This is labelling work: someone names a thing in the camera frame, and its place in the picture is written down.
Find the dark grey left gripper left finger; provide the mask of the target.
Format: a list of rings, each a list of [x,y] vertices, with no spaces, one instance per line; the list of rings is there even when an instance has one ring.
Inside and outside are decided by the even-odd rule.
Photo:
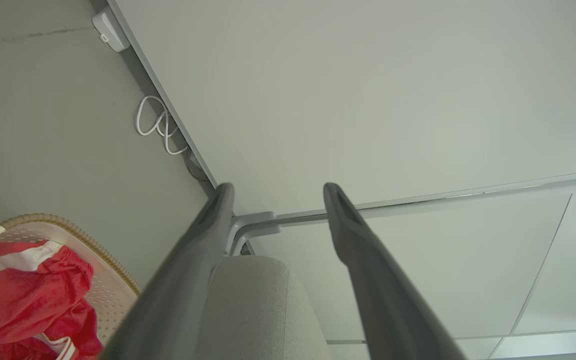
[[[191,360],[211,274],[226,249],[234,186],[220,184],[106,344],[101,360]]]

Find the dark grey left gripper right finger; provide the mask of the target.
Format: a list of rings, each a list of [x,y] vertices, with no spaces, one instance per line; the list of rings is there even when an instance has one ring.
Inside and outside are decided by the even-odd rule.
[[[342,188],[326,183],[323,198],[334,249],[348,269],[371,359],[464,359]]]

